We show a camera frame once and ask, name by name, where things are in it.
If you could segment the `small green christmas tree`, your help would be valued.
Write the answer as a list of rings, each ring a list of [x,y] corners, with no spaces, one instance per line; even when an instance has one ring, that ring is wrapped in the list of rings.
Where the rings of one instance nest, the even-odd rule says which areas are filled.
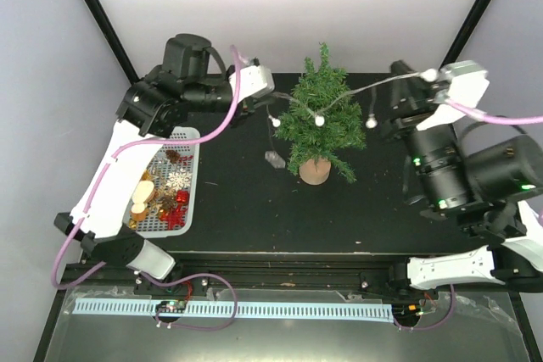
[[[338,156],[343,149],[366,148],[360,104],[348,96],[347,73],[330,62],[322,42],[319,61],[305,58],[305,71],[289,94],[293,100],[278,119],[275,137],[291,143],[287,169],[294,175],[309,159],[326,159],[347,182],[356,181],[351,165]]]

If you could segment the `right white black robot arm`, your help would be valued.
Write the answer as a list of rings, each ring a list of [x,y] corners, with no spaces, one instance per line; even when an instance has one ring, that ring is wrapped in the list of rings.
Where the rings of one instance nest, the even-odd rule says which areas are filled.
[[[423,216],[454,220],[479,248],[433,258],[410,257],[385,276],[388,291],[449,285],[542,290],[542,226],[529,200],[542,193],[542,150],[526,119],[491,116],[478,107],[489,87],[473,61],[417,72],[391,64],[386,139],[406,146],[408,166],[428,207]]]

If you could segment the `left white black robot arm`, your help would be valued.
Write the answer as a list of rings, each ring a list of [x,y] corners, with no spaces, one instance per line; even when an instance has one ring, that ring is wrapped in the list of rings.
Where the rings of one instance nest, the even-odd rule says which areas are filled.
[[[99,265],[125,266],[152,277],[163,293],[181,286],[182,273],[174,258],[130,229],[125,211],[151,159],[163,146],[176,144],[171,136],[189,114],[224,116],[208,135],[180,142],[199,146],[271,102],[275,89],[271,70],[257,58],[242,58],[237,50],[232,59],[233,65],[226,67],[202,36],[177,34],[166,42],[162,62],[132,84],[121,100],[91,184],[71,211],[55,217],[54,225],[66,237],[57,261],[77,241]]]

